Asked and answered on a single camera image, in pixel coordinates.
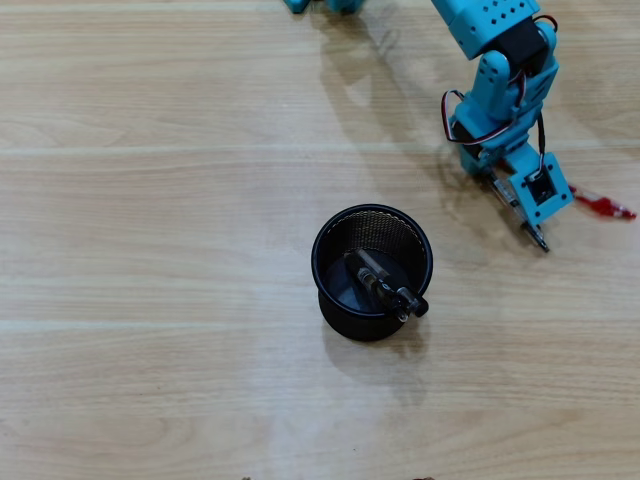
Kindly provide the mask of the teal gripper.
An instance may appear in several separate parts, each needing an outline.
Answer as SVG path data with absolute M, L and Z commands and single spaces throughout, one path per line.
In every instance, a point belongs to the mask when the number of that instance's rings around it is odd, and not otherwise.
M 470 176 L 485 175 L 501 156 L 526 145 L 543 107 L 513 92 L 495 108 L 471 92 L 455 95 L 461 102 L 448 115 L 448 140 L 459 147 L 461 166 Z

